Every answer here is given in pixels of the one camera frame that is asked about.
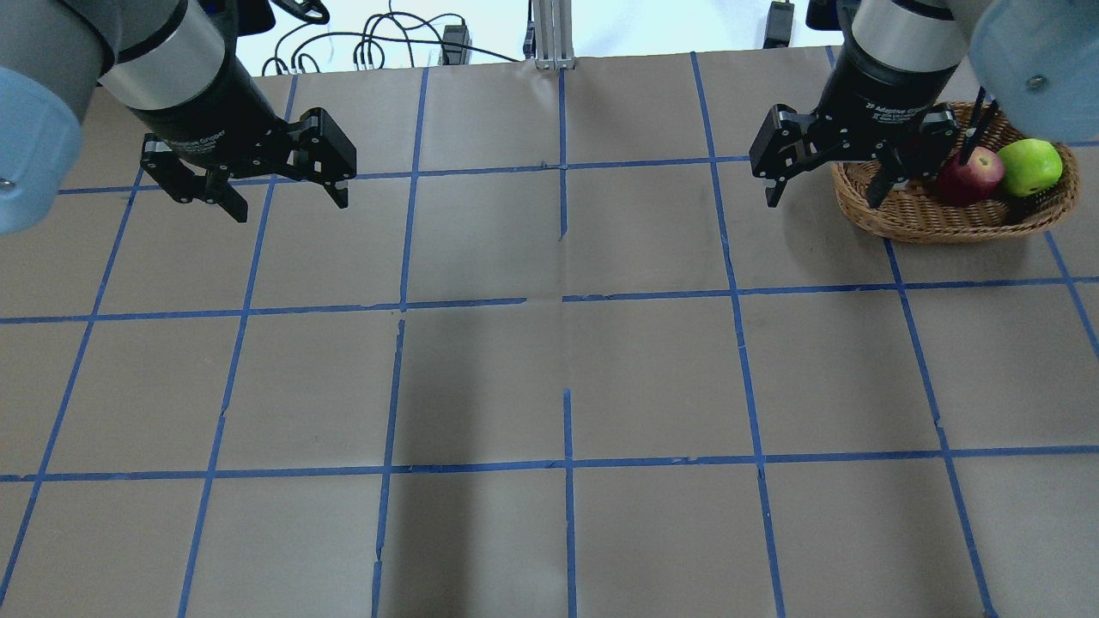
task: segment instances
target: green apple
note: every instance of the green apple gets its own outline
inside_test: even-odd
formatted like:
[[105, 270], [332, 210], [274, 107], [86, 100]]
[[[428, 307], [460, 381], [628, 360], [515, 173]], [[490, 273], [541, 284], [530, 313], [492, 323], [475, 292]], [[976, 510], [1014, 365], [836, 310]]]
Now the green apple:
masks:
[[1050, 142], [1028, 137], [996, 153], [1003, 162], [1003, 190], [1015, 197], [1032, 196], [1057, 184], [1064, 167]]

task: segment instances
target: metal stand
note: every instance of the metal stand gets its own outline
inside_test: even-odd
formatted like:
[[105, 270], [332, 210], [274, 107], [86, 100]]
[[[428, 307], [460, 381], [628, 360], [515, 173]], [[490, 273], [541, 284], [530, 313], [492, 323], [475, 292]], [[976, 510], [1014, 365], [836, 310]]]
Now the metal stand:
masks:
[[573, 0], [534, 0], [534, 66], [573, 68]]

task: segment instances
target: white wall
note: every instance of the white wall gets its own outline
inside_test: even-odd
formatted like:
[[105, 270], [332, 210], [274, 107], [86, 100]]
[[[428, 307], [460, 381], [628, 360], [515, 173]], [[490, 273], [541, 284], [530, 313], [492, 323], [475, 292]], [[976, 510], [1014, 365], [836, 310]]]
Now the white wall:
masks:
[[[362, 31], [363, 23], [374, 13], [388, 11], [386, 0], [325, 0], [332, 12], [326, 26], [311, 26], [296, 33], [284, 43], [280, 57], [289, 62], [290, 53], [310, 36], [331, 31]], [[815, 32], [804, 25], [808, 0], [795, 0], [795, 29], [791, 45], [837, 45], [839, 33]], [[574, 0], [574, 45], [578, 56], [636, 56], [710, 52], [719, 49], [753, 49], [763, 45], [764, 23], [770, 0]], [[424, 19], [439, 13], [455, 12], [466, 18], [474, 45], [522, 58], [522, 42], [526, 25], [525, 0], [393, 0], [395, 11], [406, 11]], [[300, 22], [275, 9], [278, 24], [264, 34], [242, 38], [237, 55], [253, 75], [259, 75], [264, 60], [270, 57], [279, 36]], [[440, 22], [456, 23], [448, 18]], [[440, 32], [442, 26], [436, 25]], [[400, 36], [390, 23], [377, 34]], [[422, 38], [433, 38], [426, 29], [415, 31]], [[351, 51], [357, 41], [352, 36], [330, 37], [307, 47], [324, 71], [354, 70]], [[387, 67], [409, 66], [403, 43], [384, 43]], [[413, 47], [417, 66], [435, 64], [437, 45]], [[501, 62], [474, 54], [474, 63]]]

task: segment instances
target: black cable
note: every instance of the black cable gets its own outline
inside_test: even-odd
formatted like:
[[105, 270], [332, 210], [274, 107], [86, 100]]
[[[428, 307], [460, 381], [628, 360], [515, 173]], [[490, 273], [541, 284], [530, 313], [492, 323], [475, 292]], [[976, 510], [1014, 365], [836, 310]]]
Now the black cable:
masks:
[[290, 32], [287, 32], [286, 34], [284, 34], [282, 36], [280, 36], [280, 37], [279, 37], [279, 40], [278, 40], [278, 42], [277, 42], [277, 43], [275, 43], [275, 54], [274, 54], [274, 55], [273, 55], [273, 56], [271, 56], [270, 58], [268, 58], [266, 63], [264, 63], [264, 68], [266, 68], [266, 67], [267, 67], [267, 63], [270, 63], [271, 60], [274, 60], [274, 62], [275, 62], [275, 71], [276, 71], [276, 74], [277, 74], [277, 75], [282, 75], [282, 71], [286, 71], [286, 73], [290, 73], [290, 69], [289, 69], [289, 68], [288, 68], [288, 67], [286, 66], [286, 63], [285, 63], [285, 62], [282, 62], [282, 60], [281, 60], [281, 59], [280, 59], [280, 58], [278, 57], [278, 48], [279, 48], [279, 46], [281, 46], [281, 45], [282, 45], [282, 43], [284, 43], [284, 42], [285, 42], [285, 41], [286, 41], [286, 40], [287, 40], [287, 38], [288, 38], [288, 37], [289, 37], [289, 36], [290, 36], [291, 34], [293, 34], [293, 33], [298, 32], [299, 30], [302, 30], [302, 29], [306, 29], [306, 27], [309, 27], [309, 26], [311, 26], [311, 25], [315, 25], [315, 24], [311, 24], [311, 23], [303, 23], [303, 24], [301, 24], [301, 25], [299, 25], [299, 26], [295, 27], [295, 29], [293, 29], [293, 30], [291, 30]]
[[[375, 19], [377, 19], [378, 21], [375, 21], [374, 22], [374, 26], [371, 27], [370, 26], [370, 22], [373, 20], [375, 20]], [[366, 29], [370, 27], [369, 36], [374, 36], [375, 35], [374, 33], [378, 30], [378, 26], [381, 25], [381, 22], [384, 20], [389, 20], [389, 21], [393, 22], [393, 24], [396, 24], [397, 27], [401, 31], [401, 34], [404, 35], [404, 44], [408, 45], [408, 49], [409, 49], [409, 64], [413, 68], [415, 68], [415, 58], [412, 55], [412, 42], [410, 41], [411, 37], [409, 36], [408, 31], [404, 30], [404, 27], [401, 25], [401, 22], [397, 21], [397, 18], [395, 16], [393, 13], [375, 14], [375, 15], [370, 15], [369, 18], [367, 18], [366, 23], [363, 24], [363, 42], [366, 42], [366, 37], [367, 37]], [[371, 48], [369, 48], [369, 47], [366, 48], [366, 56], [367, 56], [367, 59], [369, 60], [369, 63], [374, 64], [374, 54], [373, 54], [373, 49]]]
[[[419, 21], [420, 25], [414, 25], [412, 27], [406, 27], [404, 24], [402, 24], [397, 19], [399, 16], [400, 18], [412, 18], [412, 19]], [[411, 65], [412, 68], [415, 68], [415, 57], [412, 55], [412, 42], [411, 42], [411, 40], [409, 37], [409, 32], [410, 31], [413, 31], [413, 30], [417, 30], [417, 29], [420, 29], [420, 27], [426, 27], [426, 29], [431, 30], [432, 34], [435, 35], [435, 38], [439, 40], [439, 46], [440, 46], [440, 48], [443, 51], [444, 54], [446, 53], [446, 48], [443, 47], [443, 36], [441, 34], [439, 34], [439, 31], [435, 30], [435, 26], [431, 25], [431, 21], [430, 20], [424, 20], [423, 18], [421, 18], [419, 15], [413, 15], [412, 13], [406, 13], [404, 11], [390, 11], [388, 14], [381, 15], [381, 19], [388, 19], [389, 21], [391, 21], [395, 24], [397, 24], [397, 27], [400, 29], [401, 34], [404, 35], [404, 42], [406, 42], [406, 44], [408, 44], [408, 47], [409, 47], [409, 65]], [[370, 29], [370, 36], [375, 35], [374, 34], [375, 31], [377, 31], [378, 30], [378, 25], [381, 24], [381, 19], [379, 19], [378, 21], [374, 22], [374, 27]], [[363, 34], [364, 34], [364, 36], [366, 35], [366, 26], [363, 26]]]
[[290, 67], [286, 66], [286, 63], [284, 63], [280, 58], [267, 58], [267, 62], [264, 63], [264, 67], [259, 69], [260, 76], [267, 76], [267, 65], [271, 63], [275, 63], [275, 70], [278, 71], [278, 75], [282, 75], [282, 71], [290, 73]]
[[[375, 41], [373, 38], [370, 41], [368, 41], [367, 44], [368, 45], [375, 45], [375, 46], [378, 47], [378, 55], [381, 56], [381, 62], [380, 62], [380, 64], [378, 65], [377, 68], [385, 68], [386, 67], [386, 48], [381, 46], [381, 43], [378, 43], [377, 41]], [[351, 53], [351, 59], [352, 59], [353, 63], [355, 63], [355, 68], [356, 69], [358, 69], [359, 66], [362, 66], [363, 68], [373, 68], [373, 67], [370, 67], [369, 65], [366, 64], [366, 58], [363, 56], [363, 52], [362, 52], [363, 47], [364, 47], [363, 42], [359, 41], [358, 45], [355, 45], [355, 49], [353, 49], [352, 53]]]
[[[328, 37], [328, 36], [358, 36], [358, 37], [362, 37], [363, 33], [362, 32], [344, 32], [344, 31], [342, 31], [342, 32], [325, 32], [324, 34], [318, 34], [317, 36], [313, 36], [313, 37], [307, 40], [301, 45], [298, 45], [298, 48], [295, 49], [293, 54], [290, 55], [290, 66], [292, 68], [298, 68], [298, 65], [297, 65], [297, 62], [296, 62], [296, 58], [297, 58], [298, 54], [300, 54], [301, 51], [307, 45], [309, 45], [310, 43], [313, 43], [314, 41], [319, 41], [319, 40]], [[371, 41], [373, 40], [389, 41], [389, 42], [392, 42], [392, 43], [403, 43], [404, 42], [403, 38], [391, 38], [389, 36], [369, 36], [369, 38]], [[412, 40], [411, 43], [425, 44], [425, 45], [437, 45], [439, 44], [437, 41], [419, 41], [419, 40]], [[464, 45], [462, 43], [447, 43], [446, 45], [449, 46], [449, 47], [457, 47], [459, 49], [469, 49], [470, 52], [478, 52], [478, 53], [481, 53], [481, 54], [485, 54], [485, 55], [488, 55], [488, 56], [492, 56], [495, 58], [500, 58], [501, 60], [508, 60], [509, 63], [518, 63], [519, 62], [515, 58], [512, 58], [510, 56], [504, 56], [503, 54], [497, 54], [496, 52], [490, 52], [488, 49], [481, 49], [480, 47], [474, 47], [473, 45]]]
[[[310, 62], [313, 63], [313, 69], [315, 69], [317, 73], [321, 73], [321, 65], [317, 64], [317, 58], [314, 58], [313, 56], [310, 56], [309, 54], [301, 54], [301, 55], [298, 56], [299, 60], [303, 60], [306, 58], [309, 58]], [[301, 67], [301, 71], [302, 73], [306, 71], [306, 67], [304, 66]]]

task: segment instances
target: grid square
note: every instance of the grid square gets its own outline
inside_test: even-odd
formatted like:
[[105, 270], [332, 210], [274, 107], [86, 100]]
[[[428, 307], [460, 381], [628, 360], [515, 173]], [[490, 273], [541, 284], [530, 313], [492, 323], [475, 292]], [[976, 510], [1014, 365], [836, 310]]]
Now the grid square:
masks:
[[576, 552], [584, 616], [775, 616], [755, 466], [578, 470]]
[[348, 189], [351, 206], [340, 210], [315, 185], [276, 187], [253, 307], [400, 299], [409, 180], [353, 181]]
[[980, 616], [939, 460], [767, 466], [790, 618]]
[[130, 187], [137, 176], [141, 147], [149, 130], [106, 88], [96, 88], [81, 123], [80, 158], [63, 189]]
[[1099, 456], [956, 460], [1000, 616], [1075, 618], [1099, 607]]
[[695, 73], [682, 54], [584, 58], [565, 75], [565, 110], [569, 163], [708, 154]]
[[206, 470], [237, 322], [96, 324], [49, 472]]
[[393, 463], [557, 460], [556, 304], [408, 313]]
[[881, 239], [843, 216], [826, 167], [790, 180], [778, 208], [747, 162], [719, 166], [729, 245], [743, 288], [891, 284]]
[[408, 172], [422, 70], [302, 75], [291, 118], [324, 108], [355, 144], [359, 174]]
[[379, 615], [567, 616], [564, 477], [393, 476]]
[[906, 283], [1061, 278], [1042, 234], [972, 244], [892, 246]]
[[237, 190], [251, 206], [247, 223], [236, 223], [217, 206], [138, 192], [103, 312], [240, 309], [267, 187]]
[[15, 545], [33, 486], [33, 483], [0, 483], [0, 560], [4, 561], [4, 566]]
[[249, 319], [219, 467], [385, 463], [396, 340], [389, 312]]
[[421, 148], [420, 169], [557, 163], [557, 71], [533, 62], [432, 69]]
[[709, 172], [570, 172], [566, 293], [729, 289]]
[[1099, 443], [1099, 364], [1065, 287], [909, 298], [951, 446]]
[[46, 483], [4, 618], [175, 616], [202, 481]]
[[559, 175], [421, 178], [411, 301], [558, 298]]
[[565, 309], [576, 456], [751, 454], [728, 298]]
[[218, 479], [189, 618], [370, 615], [379, 476]]
[[38, 471], [85, 328], [0, 327], [0, 474]]
[[1099, 277], [1099, 147], [1073, 148], [1080, 174], [1080, 203], [1068, 222], [1053, 232], [1057, 249], [1074, 277]]
[[897, 293], [748, 296], [741, 307], [767, 452], [939, 449]]
[[[131, 169], [130, 183], [137, 173]], [[0, 317], [91, 312], [129, 194], [58, 196], [46, 219], [0, 243]]]
[[759, 125], [776, 103], [801, 113], [812, 111], [831, 71], [823, 47], [699, 54], [698, 67], [719, 156], [748, 154]]

